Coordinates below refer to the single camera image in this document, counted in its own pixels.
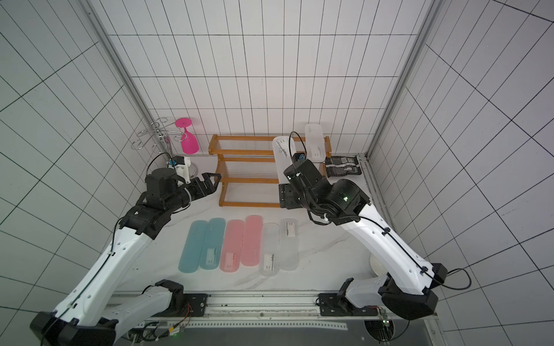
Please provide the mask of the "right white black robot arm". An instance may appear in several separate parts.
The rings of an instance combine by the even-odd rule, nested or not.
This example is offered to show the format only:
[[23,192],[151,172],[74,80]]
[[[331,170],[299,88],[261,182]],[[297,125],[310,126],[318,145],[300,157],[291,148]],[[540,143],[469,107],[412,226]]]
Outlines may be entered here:
[[439,299],[434,288],[445,286],[447,277],[459,269],[448,270],[441,263],[419,256],[382,218],[368,194],[351,180],[331,183],[308,159],[281,167],[278,179],[281,208],[304,208],[311,222],[342,227],[386,270],[376,278],[349,278],[336,301],[344,299],[358,309],[381,305],[408,321],[435,313]]

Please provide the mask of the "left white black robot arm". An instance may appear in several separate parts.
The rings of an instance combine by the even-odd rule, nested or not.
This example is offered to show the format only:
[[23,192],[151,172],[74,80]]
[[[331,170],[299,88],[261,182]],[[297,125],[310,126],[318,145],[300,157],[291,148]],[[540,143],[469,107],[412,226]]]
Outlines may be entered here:
[[108,301],[139,255],[179,211],[217,191],[222,176],[203,173],[185,179],[172,168],[145,178],[147,189],[114,227],[108,248],[76,288],[51,311],[39,312],[30,329],[42,345],[113,345],[150,317],[174,317],[187,308],[184,288],[156,282],[141,295],[109,309]]

